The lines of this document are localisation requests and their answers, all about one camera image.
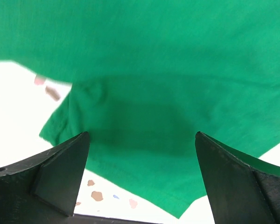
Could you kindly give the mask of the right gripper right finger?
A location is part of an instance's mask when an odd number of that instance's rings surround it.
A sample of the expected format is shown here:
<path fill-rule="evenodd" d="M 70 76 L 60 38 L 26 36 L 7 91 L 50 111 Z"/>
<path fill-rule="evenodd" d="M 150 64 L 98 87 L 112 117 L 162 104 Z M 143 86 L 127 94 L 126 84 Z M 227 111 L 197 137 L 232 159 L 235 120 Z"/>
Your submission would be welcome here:
<path fill-rule="evenodd" d="M 197 132 L 195 148 L 216 224 L 280 224 L 280 167 Z"/>

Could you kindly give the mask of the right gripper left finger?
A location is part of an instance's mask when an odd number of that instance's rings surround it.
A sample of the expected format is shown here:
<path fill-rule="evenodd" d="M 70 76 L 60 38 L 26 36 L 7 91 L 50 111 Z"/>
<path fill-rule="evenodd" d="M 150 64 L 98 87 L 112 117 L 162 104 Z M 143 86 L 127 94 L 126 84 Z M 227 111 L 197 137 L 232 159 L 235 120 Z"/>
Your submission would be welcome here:
<path fill-rule="evenodd" d="M 81 133 L 0 168 L 0 224 L 76 224 L 74 209 L 90 147 Z"/>

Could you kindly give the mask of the green t shirt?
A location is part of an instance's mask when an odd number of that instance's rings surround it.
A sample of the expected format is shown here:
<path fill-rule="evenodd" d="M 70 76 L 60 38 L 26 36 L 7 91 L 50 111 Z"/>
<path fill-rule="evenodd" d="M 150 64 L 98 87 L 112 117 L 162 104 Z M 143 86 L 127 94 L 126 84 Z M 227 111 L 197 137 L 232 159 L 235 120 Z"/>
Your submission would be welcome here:
<path fill-rule="evenodd" d="M 72 88 L 40 132 L 88 132 L 87 169 L 180 217 L 201 131 L 280 143 L 280 0 L 0 0 L 0 61 Z"/>

